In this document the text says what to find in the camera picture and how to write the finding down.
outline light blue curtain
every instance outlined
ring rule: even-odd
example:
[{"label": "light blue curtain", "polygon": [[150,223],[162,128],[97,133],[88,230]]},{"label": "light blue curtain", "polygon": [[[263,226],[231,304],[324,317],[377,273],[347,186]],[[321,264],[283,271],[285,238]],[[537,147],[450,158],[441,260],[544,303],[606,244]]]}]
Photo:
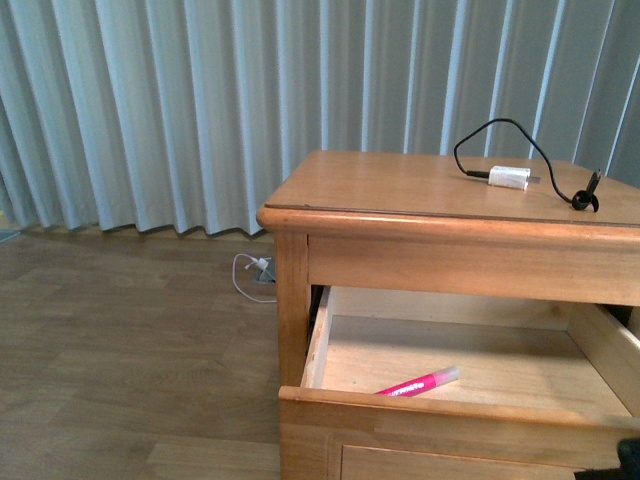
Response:
[{"label": "light blue curtain", "polygon": [[[312,150],[450,154],[489,118],[640,186],[635,0],[0,0],[0,208],[242,228]],[[465,153],[532,157],[508,126]]]}]

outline lower drawer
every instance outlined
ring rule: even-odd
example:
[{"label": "lower drawer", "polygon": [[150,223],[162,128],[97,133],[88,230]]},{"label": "lower drawer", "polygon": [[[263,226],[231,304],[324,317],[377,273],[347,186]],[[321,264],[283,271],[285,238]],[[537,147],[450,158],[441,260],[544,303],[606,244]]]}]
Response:
[{"label": "lower drawer", "polygon": [[640,436],[640,342],[594,305],[334,287],[280,405],[283,478],[571,479]]}]

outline wooden surface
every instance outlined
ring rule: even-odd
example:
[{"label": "wooden surface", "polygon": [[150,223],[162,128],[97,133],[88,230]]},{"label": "wooden surface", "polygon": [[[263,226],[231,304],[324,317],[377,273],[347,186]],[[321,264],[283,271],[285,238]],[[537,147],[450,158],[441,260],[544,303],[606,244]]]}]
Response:
[{"label": "wooden surface", "polygon": [[610,315],[603,318],[603,311],[576,304],[569,335],[626,408],[640,417],[640,340]]},{"label": "wooden surface", "polygon": [[[332,288],[332,291],[337,299],[341,294],[349,296],[349,289]],[[319,357],[314,363],[316,369],[323,371],[322,374],[310,375],[321,377],[321,381],[316,379],[318,388],[374,393],[436,370],[457,366],[460,370],[458,381],[425,392],[420,397],[630,416],[607,384],[612,377],[618,377],[616,372],[603,372],[603,379],[590,358],[566,331],[526,328],[522,326],[525,320],[518,319],[517,312],[512,313],[511,322],[520,323],[519,327],[504,326],[504,318],[497,321],[502,326],[488,325],[490,313],[482,308],[476,312],[467,309],[466,324],[445,323],[438,318],[438,312],[442,310],[437,306],[439,297],[428,297],[435,307],[431,310],[426,305],[421,320],[345,317],[338,315],[340,305],[334,305],[333,318],[320,317],[316,329],[327,345],[323,345],[323,341],[317,344],[312,341],[309,351],[308,362]],[[482,297],[471,297],[468,303],[474,299],[480,307],[492,300],[498,306],[504,304],[502,299]],[[446,297],[444,303],[455,310]],[[559,308],[547,306],[546,310],[551,318],[544,323],[555,321],[562,325],[566,322]],[[585,316],[590,322],[581,325],[580,321]],[[610,352],[611,356],[635,346],[630,339],[626,342],[625,339],[610,340],[616,336],[615,324],[595,307],[580,311],[572,321],[576,330],[582,326],[589,330],[584,335],[594,341],[599,339],[599,350]],[[324,335],[325,322],[331,328],[328,338]],[[529,317],[529,322],[535,322],[535,317]],[[597,333],[589,335],[591,330]],[[632,353],[626,356],[639,362],[640,349],[635,351],[635,355]],[[637,369],[631,369],[620,377],[627,380],[629,394],[626,398],[632,397],[634,392],[640,393],[640,381],[634,381],[634,376],[637,376]]]},{"label": "wooden surface", "polygon": [[282,478],[338,479],[344,445],[547,464],[619,466],[640,419],[284,386]]},{"label": "wooden surface", "polygon": [[311,236],[308,259],[309,282],[318,285],[640,303],[640,248]]},{"label": "wooden surface", "polygon": [[[463,158],[468,170],[524,166],[541,177],[526,192],[488,187],[463,175],[452,156],[313,152],[266,202],[268,207],[417,214],[455,218],[554,221],[640,226],[640,191],[604,178],[596,191],[600,211],[574,211],[556,195],[543,160]],[[557,182],[571,198],[591,172],[554,162]]]},{"label": "wooden surface", "polygon": [[569,468],[345,446],[341,480],[575,480]]},{"label": "wooden surface", "polygon": [[[464,162],[529,166],[543,181],[522,192],[467,178],[452,157],[314,152],[258,221],[308,284],[640,305],[640,190],[604,178],[600,211],[576,212],[541,160]],[[562,162],[556,171],[570,196],[590,177]],[[285,233],[306,236],[308,249],[285,253]],[[280,328],[292,332],[280,339],[283,385],[302,376],[300,298],[279,307],[288,312]]]},{"label": "wooden surface", "polygon": [[327,364],[327,350],[333,323],[333,299],[331,288],[326,288],[322,294],[320,305],[315,316],[313,334],[309,341],[307,361],[300,385],[306,388],[321,388],[324,379],[324,367]]},{"label": "wooden surface", "polygon": [[278,353],[280,380],[284,385],[300,381],[309,338],[309,286],[307,236],[277,233]]},{"label": "wooden surface", "polygon": [[276,307],[239,252],[273,246],[0,244],[0,478],[279,478]]},{"label": "wooden surface", "polygon": [[370,288],[327,289],[338,315],[427,320],[496,327],[567,330],[570,304],[522,298],[479,297]]}]

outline drawer front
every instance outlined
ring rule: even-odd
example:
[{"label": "drawer front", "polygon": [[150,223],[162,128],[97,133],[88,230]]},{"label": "drawer front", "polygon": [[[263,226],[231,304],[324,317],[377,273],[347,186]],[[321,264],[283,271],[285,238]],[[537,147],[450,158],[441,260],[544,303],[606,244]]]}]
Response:
[{"label": "drawer front", "polygon": [[[639,435],[640,423],[634,418],[621,421],[565,411],[280,389],[283,479],[343,478],[345,445],[515,463],[509,471],[527,464],[571,471],[616,468],[618,442]],[[535,472],[531,468],[523,471]],[[554,475],[561,475],[560,470]]]},{"label": "drawer front", "polygon": [[[417,242],[311,235],[309,283],[640,304],[637,246],[524,243],[428,234]],[[589,278],[588,285],[577,278]]]},{"label": "drawer front", "polygon": [[345,445],[341,480],[574,480],[569,468]]}]

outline pink marker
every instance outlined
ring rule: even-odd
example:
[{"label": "pink marker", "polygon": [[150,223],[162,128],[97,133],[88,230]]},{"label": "pink marker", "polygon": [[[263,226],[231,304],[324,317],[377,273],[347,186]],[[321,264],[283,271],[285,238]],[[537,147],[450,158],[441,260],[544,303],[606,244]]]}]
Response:
[{"label": "pink marker", "polygon": [[453,382],[458,379],[459,374],[458,367],[449,367],[430,373],[429,375],[424,375],[423,377],[414,378],[399,385],[394,385],[393,387],[385,388],[376,393],[389,397],[413,397],[414,395],[439,387],[445,383]]}]

